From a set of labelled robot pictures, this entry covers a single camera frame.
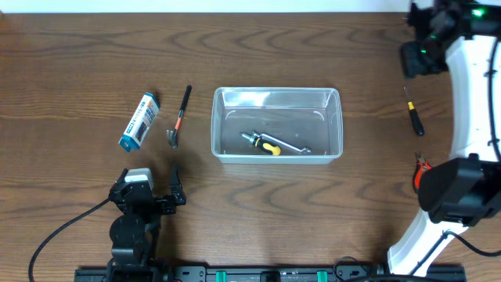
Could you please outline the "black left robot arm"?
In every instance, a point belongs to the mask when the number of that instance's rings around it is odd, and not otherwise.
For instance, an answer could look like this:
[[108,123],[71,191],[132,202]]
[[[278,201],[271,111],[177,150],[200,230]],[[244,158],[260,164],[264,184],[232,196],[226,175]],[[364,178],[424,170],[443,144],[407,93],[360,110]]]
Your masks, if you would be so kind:
[[123,213],[110,227],[112,256],[119,266],[144,266],[153,257],[160,232],[160,218],[176,213],[186,195],[172,167],[170,193],[153,195],[154,181],[148,168],[125,169],[110,189],[109,199]]

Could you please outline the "slim black yellow screwdriver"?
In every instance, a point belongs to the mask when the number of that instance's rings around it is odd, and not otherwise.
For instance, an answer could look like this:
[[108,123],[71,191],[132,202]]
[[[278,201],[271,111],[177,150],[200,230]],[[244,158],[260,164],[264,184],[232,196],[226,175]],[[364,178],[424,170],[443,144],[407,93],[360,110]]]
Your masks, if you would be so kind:
[[406,97],[408,112],[409,112],[410,120],[411,120],[411,123],[413,126],[413,130],[418,136],[423,136],[425,134],[424,126],[423,126],[423,124],[420,120],[419,114],[418,114],[418,112],[413,104],[413,99],[412,99],[411,95],[409,94],[406,87],[403,87],[403,91],[404,91],[404,94]]

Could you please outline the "silver offset ring wrench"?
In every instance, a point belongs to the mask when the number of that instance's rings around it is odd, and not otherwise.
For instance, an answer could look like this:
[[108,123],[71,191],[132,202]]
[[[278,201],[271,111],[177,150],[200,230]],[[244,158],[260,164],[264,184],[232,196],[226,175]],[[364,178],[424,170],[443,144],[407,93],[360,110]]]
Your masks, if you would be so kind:
[[266,139],[268,141],[271,141],[273,143],[276,143],[277,145],[281,145],[281,146],[284,146],[286,147],[288,150],[291,150],[291,151],[294,151],[298,154],[310,154],[312,152],[312,150],[308,147],[298,147],[298,146],[295,146],[293,145],[292,143],[288,143],[282,139],[279,139],[275,136],[271,136],[267,133],[260,133],[260,132],[256,132],[256,131],[253,131],[252,134],[254,136],[257,136],[257,137],[261,137],[263,139]]

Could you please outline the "red handled pliers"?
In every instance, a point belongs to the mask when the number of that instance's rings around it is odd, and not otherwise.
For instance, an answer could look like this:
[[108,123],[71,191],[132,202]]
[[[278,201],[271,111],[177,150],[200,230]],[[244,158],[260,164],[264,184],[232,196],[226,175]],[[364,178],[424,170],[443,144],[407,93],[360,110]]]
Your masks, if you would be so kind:
[[416,157],[416,168],[413,173],[413,190],[415,193],[419,193],[420,180],[425,171],[432,169],[430,163],[421,156],[421,153],[415,153]]

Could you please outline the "stubby yellow black screwdriver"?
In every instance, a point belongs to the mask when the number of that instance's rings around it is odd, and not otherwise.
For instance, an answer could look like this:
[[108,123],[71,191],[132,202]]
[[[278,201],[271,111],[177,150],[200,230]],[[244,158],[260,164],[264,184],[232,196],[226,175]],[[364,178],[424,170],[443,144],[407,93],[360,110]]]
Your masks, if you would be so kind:
[[247,134],[245,132],[241,132],[240,136],[248,141],[248,143],[252,146],[257,147],[266,154],[272,156],[279,156],[281,154],[281,149],[278,145],[263,139],[259,134]]

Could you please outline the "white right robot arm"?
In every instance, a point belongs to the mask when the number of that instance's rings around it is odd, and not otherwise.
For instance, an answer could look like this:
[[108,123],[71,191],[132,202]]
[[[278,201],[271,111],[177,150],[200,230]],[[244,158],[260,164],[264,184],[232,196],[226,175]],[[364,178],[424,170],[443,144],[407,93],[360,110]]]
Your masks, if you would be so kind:
[[483,1],[411,3],[414,38],[399,50],[405,78],[448,72],[453,131],[449,159],[418,159],[419,211],[387,252],[392,279],[448,280],[433,261],[452,240],[500,210],[500,7]]

